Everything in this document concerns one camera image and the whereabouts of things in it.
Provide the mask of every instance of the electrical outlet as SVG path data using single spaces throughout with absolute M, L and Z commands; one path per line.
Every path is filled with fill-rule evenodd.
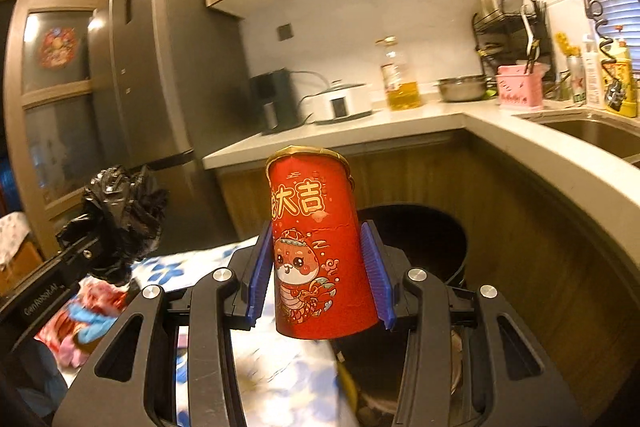
M 282 26 L 278 26 L 279 41 L 285 41 L 291 38 L 293 38 L 293 28 L 291 27 L 291 24 L 284 24 Z

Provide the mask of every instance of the metal bowl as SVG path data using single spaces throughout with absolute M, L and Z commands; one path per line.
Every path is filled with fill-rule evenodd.
M 444 102 L 473 102 L 484 97 L 486 79 L 484 74 L 442 78 L 438 80 L 438 89 Z

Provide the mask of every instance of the red cylindrical container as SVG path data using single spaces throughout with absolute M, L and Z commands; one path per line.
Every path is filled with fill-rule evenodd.
M 327 149 L 290 146 L 272 155 L 266 170 L 278 332 L 335 339 L 372 327 L 378 315 L 347 161 Z

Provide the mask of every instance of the bed sheet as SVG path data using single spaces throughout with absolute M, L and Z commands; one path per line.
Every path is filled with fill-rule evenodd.
M 149 258 L 134 265 L 133 277 L 141 288 L 148 284 L 159 284 L 166 291 L 185 288 L 226 266 L 235 250 L 254 245 L 256 240 L 254 237 L 212 250 Z M 340 400 L 331 347 L 327 341 L 300 341 L 280 335 L 275 328 L 274 312 L 271 277 L 262 317 L 255 328 L 231 333 L 247 426 L 335 427 Z M 187 336 L 188 328 L 180 328 L 176 409 L 182 427 L 190 425 Z

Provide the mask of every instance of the black plastic bag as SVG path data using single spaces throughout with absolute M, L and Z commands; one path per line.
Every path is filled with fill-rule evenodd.
M 131 278 L 131 265 L 158 248 L 168 193 L 146 166 L 130 174 L 122 166 L 99 172 L 84 188 L 81 216 L 58 232 L 66 249 L 94 235 L 89 273 L 112 284 Z

